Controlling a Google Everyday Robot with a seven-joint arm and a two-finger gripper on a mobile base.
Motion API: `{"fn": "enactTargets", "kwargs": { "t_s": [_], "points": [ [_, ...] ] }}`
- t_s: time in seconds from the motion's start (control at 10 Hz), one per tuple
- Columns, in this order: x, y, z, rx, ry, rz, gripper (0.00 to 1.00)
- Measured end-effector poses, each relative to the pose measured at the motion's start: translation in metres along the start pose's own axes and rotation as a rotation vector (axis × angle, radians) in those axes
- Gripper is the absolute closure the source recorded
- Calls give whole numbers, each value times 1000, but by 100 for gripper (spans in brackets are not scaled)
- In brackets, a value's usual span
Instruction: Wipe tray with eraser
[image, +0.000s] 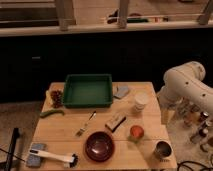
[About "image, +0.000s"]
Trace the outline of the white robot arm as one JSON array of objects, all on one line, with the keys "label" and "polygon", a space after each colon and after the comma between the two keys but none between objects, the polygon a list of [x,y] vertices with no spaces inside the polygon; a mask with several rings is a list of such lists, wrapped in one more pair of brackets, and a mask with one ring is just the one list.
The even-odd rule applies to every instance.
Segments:
[{"label": "white robot arm", "polygon": [[169,117],[175,112],[176,105],[183,98],[203,108],[201,97],[205,93],[202,83],[205,74],[204,66],[196,61],[172,67],[164,73],[164,85],[157,93],[163,124],[168,123]]}]

